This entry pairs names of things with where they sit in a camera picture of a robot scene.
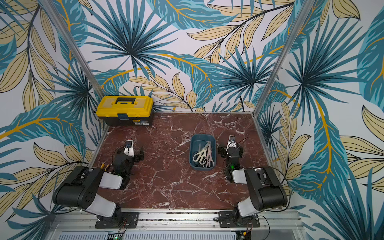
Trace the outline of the pink kitchen shears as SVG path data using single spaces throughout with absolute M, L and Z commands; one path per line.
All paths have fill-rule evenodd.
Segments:
M 201 165 L 204 168 L 212 168 L 214 166 L 214 160 L 212 158 L 212 145 L 208 142 L 205 147 L 205 153 L 201 161 Z

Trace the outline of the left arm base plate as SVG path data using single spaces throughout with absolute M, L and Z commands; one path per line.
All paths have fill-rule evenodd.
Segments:
M 122 212 L 114 217 L 97 215 L 96 229 L 135 229 L 138 224 L 139 212 Z

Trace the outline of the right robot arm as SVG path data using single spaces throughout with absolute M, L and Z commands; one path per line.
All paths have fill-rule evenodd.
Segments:
M 235 220 L 245 219 L 272 208 L 288 207 L 286 191 L 271 167 L 242 168 L 242 149 L 236 145 L 227 148 L 220 146 L 218 153 L 225 159 L 226 179 L 248 188 L 249 197 L 234 207 Z

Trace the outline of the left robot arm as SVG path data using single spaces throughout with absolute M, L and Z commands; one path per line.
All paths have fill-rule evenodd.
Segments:
M 124 190 L 131 180 L 134 164 L 143 159 L 144 148 L 135 155 L 133 147 L 125 146 L 115 156 L 111 173 L 102 168 L 77 167 L 55 190 L 53 203 L 85 210 L 98 217 L 116 218 L 118 204 L 100 196 L 98 190 Z

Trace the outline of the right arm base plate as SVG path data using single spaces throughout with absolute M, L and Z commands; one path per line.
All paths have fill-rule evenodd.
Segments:
M 221 211 L 218 212 L 218 217 L 214 218 L 219 223 L 221 228 L 258 228 L 260 221 L 258 216 L 251 215 L 242 217 L 234 211 Z

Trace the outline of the cream green kitchen shears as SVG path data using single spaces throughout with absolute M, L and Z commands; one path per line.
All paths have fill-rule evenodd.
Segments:
M 207 144 L 193 156 L 193 161 L 199 162 L 200 165 L 203 165 L 203 163 L 206 162 L 207 157 L 208 157 L 208 150 L 211 148 L 210 147 L 211 143 L 207 142 Z

